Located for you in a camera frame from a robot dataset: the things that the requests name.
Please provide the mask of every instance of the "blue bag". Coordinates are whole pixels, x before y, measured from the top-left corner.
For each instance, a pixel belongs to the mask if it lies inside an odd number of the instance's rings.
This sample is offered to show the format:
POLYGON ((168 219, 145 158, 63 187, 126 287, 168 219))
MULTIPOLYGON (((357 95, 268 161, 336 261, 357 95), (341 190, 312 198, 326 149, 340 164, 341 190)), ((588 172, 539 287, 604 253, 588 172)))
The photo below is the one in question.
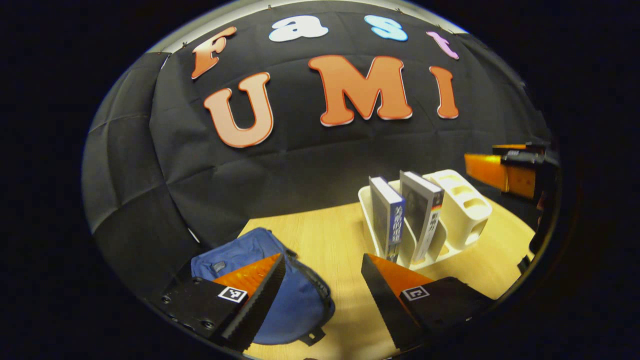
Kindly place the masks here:
POLYGON ((322 326, 335 312, 327 284, 300 263, 271 231, 258 227, 191 260, 191 275, 213 281, 258 260, 285 255, 287 272, 253 342, 277 345, 301 340, 311 346, 324 337, 322 326))

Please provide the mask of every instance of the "white book holder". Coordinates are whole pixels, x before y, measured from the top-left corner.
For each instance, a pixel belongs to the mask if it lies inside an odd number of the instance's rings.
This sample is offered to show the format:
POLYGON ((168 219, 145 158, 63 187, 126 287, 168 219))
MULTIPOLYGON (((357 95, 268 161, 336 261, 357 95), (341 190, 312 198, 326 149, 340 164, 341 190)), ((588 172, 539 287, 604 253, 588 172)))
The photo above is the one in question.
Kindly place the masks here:
MULTIPOLYGON (((443 188, 445 195, 433 240, 424 259, 417 263, 410 263, 417 241, 406 219, 404 220, 397 264, 408 267, 410 270, 418 270, 450 258, 473 245, 480 237, 492 212, 491 205, 459 173, 453 170, 442 170, 422 177, 443 188)), ((400 190, 400 180, 389 181, 389 185, 396 191, 400 190)), ((358 191, 358 198, 366 219, 364 233, 371 238, 376 255, 383 258, 373 231, 373 209, 368 186, 358 191)))

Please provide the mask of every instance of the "book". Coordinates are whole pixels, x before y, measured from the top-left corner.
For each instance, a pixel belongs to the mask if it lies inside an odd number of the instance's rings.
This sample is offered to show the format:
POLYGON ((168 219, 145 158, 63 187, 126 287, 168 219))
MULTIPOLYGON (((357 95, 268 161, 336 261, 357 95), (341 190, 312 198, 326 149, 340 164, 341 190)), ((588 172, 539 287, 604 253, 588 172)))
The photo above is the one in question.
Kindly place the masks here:
POLYGON ((400 194, 406 201, 407 225, 417 242, 411 263, 421 263, 438 225, 444 189, 414 172, 400 171, 400 194))
POLYGON ((397 262, 404 223, 404 199, 383 177, 369 177, 373 229, 381 257, 397 262))

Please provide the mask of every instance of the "table surface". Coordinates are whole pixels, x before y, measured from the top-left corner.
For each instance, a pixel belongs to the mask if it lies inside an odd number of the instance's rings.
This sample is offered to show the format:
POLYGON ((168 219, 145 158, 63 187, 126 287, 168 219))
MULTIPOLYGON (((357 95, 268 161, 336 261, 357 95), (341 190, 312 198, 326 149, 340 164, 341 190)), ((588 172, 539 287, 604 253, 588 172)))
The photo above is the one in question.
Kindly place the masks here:
MULTIPOLYGON (((529 241, 534 231, 514 214, 487 199, 493 211, 476 243, 460 254, 417 272, 433 280, 453 276, 486 296, 499 298, 520 276, 517 264, 532 259, 529 241)), ((245 352, 259 359, 384 359, 398 354, 360 269, 362 255, 375 254, 365 236, 359 202, 251 219, 242 234, 265 227, 298 259, 329 285, 335 314, 323 327, 326 336, 309 347, 301 341, 286 345, 252 344, 245 352)))

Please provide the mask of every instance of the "orange plastic part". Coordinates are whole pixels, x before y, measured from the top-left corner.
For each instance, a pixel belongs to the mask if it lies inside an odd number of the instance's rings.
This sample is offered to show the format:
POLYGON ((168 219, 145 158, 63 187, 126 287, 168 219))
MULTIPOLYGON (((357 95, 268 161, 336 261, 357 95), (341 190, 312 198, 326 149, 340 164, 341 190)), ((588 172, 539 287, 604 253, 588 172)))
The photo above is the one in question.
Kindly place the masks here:
POLYGON ((531 168, 506 167, 509 193, 533 199, 536 188, 536 171, 531 168))
POLYGON ((409 270, 401 265, 392 263, 391 261, 379 258, 372 254, 367 255, 369 255, 373 264, 376 265, 380 275, 385 279, 398 300, 400 300, 400 294, 403 290, 433 282, 430 278, 409 270))
POLYGON ((502 192, 509 190, 507 169, 500 163, 500 155, 465 154, 465 165, 470 177, 502 192))
POLYGON ((279 253, 260 261, 256 261, 253 264, 239 268, 227 275, 223 275, 213 280, 213 282, 244 290, 247 292, 247 299, 249 299, 255 293, 258 286, 262 284, 265 276, 267 276, 273 264, 276 263, 278 256, 280 256, 279 253))
POLYGON ((514 149, 514 150, 526 150, 527 148, 525 144, 494 145, 493 147, 498 147, 500 149, 514 149))
POLYGON ((465 154, 465 164, 467 174, 474 179, 502 192, 533 199, 536 187, 535 170, 504 166, 500 163, 500 155, 465 154))

